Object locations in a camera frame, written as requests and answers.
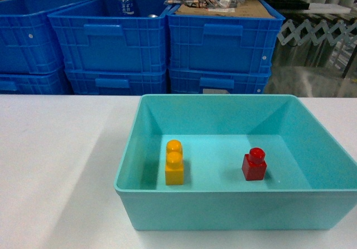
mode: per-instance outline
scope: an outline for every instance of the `cardboard box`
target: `cardboard box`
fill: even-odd
[[[274,18],[259,0],[246,0],[237,8],[206,9],[190,8],[182,5],[176,12],[177,15],[198,16],[227,16],[227,17],[252,17],[252,18]]]

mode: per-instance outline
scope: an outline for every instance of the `teal plastic bin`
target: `teal plastic bin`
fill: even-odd
[[[165,184],[181,141],[184,185]],[[261,181],[241,170],[266,152]],[[145,95],[115,189],[135,229],[329,229],[357,203],[357,163],[294,96]]]

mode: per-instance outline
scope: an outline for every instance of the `blue plastic crate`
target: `blue plastic crate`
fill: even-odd
[[[268,73],[284,17],[260,0],[275,18],[176,15],[169,11],[173,68],[231,73]]]
[[[181,141],[184,184],[165,184]],[[261,181],[244,154],[266,152]],[[328,229],[357,204],[357,163],[292,95],[145,95],[114,187],[137,230]]]
[[[271,76],[270,71],[241,74],[173,68],[169,68],[169,73],[171,93],[176,94],[202,94],[207,89],[226,90],[230,94],[262,94]]]
[[[65,70],[75,94],[166,94],[166,70],[155,74]]]
[[[47,15],[88,0],[0,1],[0,73],[47,74],[63,54]]]
[[[94,0],[49,15],[66,69],[159,73],[168,61],[171,7],[164,1],[133,0],[135,17],[120,17],[118,0]]]
[[[73,94],[63,67],[42,75],[0,74],[0,94]]]

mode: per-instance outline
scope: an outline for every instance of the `table surface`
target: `table surface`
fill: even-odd
[[[357,98],[301,100],[357,159]],[[138,102],[0,95],[0,248],[357,248],[357,207],[328,231],[135,231],[113,181]]]

